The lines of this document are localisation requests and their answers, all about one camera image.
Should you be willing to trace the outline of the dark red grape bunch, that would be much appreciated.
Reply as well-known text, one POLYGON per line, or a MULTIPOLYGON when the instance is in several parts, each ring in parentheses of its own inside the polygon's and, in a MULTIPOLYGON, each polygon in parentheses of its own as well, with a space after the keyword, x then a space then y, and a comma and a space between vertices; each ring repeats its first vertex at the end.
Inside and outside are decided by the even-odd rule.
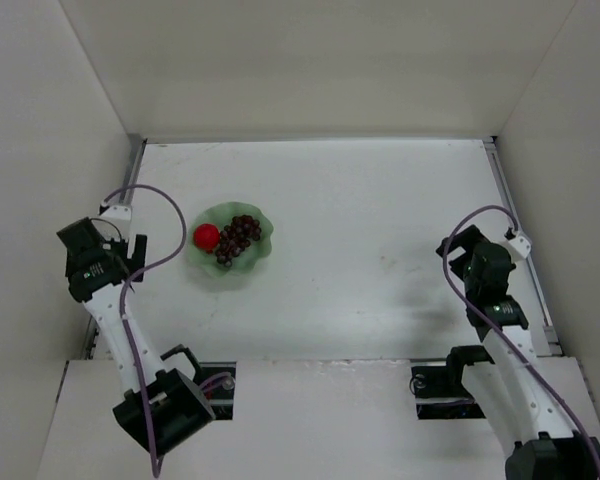
POLYGON ((235 258, 261 240, 261 223, 251 215, 234 216, 219 235, 219 243, 213 251, 216 262, 224 268, 230 268, 235 258))

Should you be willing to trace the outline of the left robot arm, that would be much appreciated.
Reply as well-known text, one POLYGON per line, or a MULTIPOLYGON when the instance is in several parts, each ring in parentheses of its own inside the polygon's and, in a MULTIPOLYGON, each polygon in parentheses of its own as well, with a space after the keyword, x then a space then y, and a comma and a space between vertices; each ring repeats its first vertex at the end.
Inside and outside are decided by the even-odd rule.
POLYGON ((123 400, 113 408, 119 426, 157 459, 215 419, 199 385, 150 347, 131 314, 129 260, 122 244, 108 246, 85 217, 57 232, 67 251, 71 297, 96 321, 117 365, 123 400))

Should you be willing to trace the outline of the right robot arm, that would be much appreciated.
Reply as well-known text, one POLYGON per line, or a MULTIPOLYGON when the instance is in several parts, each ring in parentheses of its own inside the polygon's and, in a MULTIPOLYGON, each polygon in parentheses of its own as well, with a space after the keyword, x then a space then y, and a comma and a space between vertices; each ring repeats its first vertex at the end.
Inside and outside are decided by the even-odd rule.
POLYGON ((600 443, 543 375, 529 322, 509 276, 530 241, 508 231, 495 243, 474 225, 456 227, 437 254, 464 303, 479 344, 455 347, 450 376, 476 401, 505 455, 508 479, 600 479, 600 443))

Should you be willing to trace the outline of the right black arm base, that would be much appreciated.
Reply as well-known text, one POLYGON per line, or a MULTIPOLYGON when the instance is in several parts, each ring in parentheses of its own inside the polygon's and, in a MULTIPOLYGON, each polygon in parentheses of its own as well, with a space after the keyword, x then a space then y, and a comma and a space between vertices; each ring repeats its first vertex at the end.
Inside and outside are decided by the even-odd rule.
POLYGON ((419 420, 484 419, 480 406, 460 384, 449 379, 443 364, 412 364, 409 389, 419 420))

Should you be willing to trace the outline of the red fake apple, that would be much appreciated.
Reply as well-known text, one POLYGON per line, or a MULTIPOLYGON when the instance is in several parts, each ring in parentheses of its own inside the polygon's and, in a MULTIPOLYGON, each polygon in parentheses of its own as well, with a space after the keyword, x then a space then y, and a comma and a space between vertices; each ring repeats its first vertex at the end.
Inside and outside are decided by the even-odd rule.
POLYGON ((201 224, 195 228, 192 239, 198 249, 213 251, 220 242, 220 231, 213 224, 201 224))

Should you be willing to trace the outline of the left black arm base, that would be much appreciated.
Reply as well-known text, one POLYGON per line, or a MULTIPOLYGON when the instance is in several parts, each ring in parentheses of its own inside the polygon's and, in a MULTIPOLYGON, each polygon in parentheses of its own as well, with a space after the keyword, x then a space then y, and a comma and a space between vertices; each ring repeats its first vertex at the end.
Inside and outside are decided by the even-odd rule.
POLYGON ((209 401, 218 421, 229 421, 234 414, 237 364, 235 362, 201 363, 194 382, 209 401))

